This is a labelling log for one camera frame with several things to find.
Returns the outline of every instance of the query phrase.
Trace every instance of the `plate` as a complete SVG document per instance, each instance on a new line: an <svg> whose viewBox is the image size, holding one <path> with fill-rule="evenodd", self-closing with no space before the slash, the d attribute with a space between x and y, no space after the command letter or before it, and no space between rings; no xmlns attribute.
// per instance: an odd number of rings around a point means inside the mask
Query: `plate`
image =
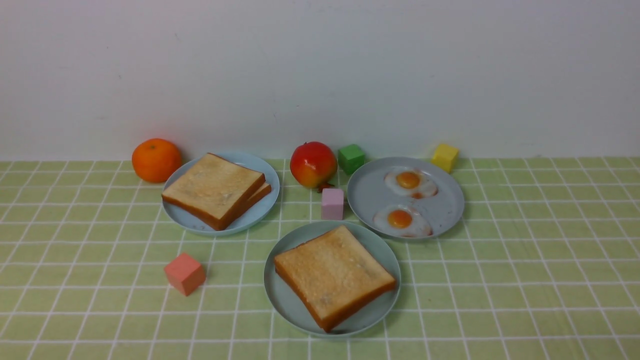
<svg viewBox="0 0 640 360"><path fill-rule="evenodd" d="M267 183L271 185L271 192L260 199L260 201L256 202L241 217L237 218L236 221L229 224L226 229L221 231L214 230L211 226L205 224L199 218L189 214L186 210L183 210L176 205L169 204L164 200L162 201L164 212L171 218L171 220L176 222L185 230L202 236L224 236L247 230L249 227L260 222L269 213L269 211L271 211L271 208L273 208L273 205L278 199L278 194L280 193L280 179L278 178L278 174L266 161L255 155L244 152L216 152L215 155L246 168L262 172ZM165 182L163 190L187 172L187 170L198 162L198 160L200 160L200 158L193 159L176 170Z"/></svg>
<svg viewBox="0 0 640 360"><path fill-rule="evenodd" d="M281 252L309 241L313 238L345 225L353 236L378 260L387 271L396 278L394 291L380 295L357 313L336 326L330 333L316 324L300 298L291 290L278 274L276 274L273 258ZM264 267L264 287L271 305L293 327L321 338L344 338L370 329L389 313L400 294L400 264L393 250L371 230L366 227L345 221L320 221L301 226L286 234L271 250Z"/></svg>
<svg viewBox="0 0 640 360"><path fill-rule="evenodd" d="M394 167L417 168L435 182L438 193L432 197L413 199L396 195L385 185L385 175ZM442 235L462 219L465 197L458 182L436 165L415 158L393 157L374 160L362 165L351 175L347 184L347 202L360 221L386 237L422 241ZM431 225L430 236L409 238L389 234L373 224L375 213L387 206L399 204L417 210Z"/></svg>

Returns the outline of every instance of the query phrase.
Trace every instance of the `white wall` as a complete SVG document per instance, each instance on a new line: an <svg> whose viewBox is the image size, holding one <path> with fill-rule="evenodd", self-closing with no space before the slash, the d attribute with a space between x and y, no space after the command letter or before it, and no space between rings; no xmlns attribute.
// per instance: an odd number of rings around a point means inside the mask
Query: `white wall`
<svg viewBox="0 0 640 360"><path fill-rule="evenodd" d="M638 0L13 0L0 158L640 154Z"/></svg>

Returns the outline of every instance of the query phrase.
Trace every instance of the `orange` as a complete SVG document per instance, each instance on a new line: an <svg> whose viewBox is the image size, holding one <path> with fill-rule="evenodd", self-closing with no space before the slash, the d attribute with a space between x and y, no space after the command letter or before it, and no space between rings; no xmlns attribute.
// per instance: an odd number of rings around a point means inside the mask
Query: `orange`
<svg viewBox="0 0 640 360"><path fill-rule="evenodd" d="M163 139L147 140L133 150L133 170L149 183L163 183L182 165L180 150Z"/></svg>

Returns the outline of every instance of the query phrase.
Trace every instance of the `wooden block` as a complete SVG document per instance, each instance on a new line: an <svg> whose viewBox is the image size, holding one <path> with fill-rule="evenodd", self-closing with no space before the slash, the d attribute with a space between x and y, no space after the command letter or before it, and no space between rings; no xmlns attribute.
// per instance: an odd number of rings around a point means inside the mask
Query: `wooden block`
<svg viewBox="0 0 640 360"><path fill-rule="evenodd" d="M338 165L347 175L353 174L365 162L364 152L354 143L338 150Z"/></svg>
<svg viewBox="0 0 640 360"><path fill-rule="evenodd" d="M207 278L202 264L185 252L166 265L164 273L169 283L184 296L193 293Z"/></svg>
<svg viewBox="0 0 640 360"><path fill-rule="evenodd" d="M453 167L456 166L456 160L458 160L459 153L460 151L457 148L441 143L436 148L433 159L431 159L431 163L442 170L451 173Z"/></svg>
<svg viewBox="0 0 640 360"><path fill-rule="evenodd" d="M342 220L344 215L344 192L341 189L327 188L322 191L323 220Z"/></svg>

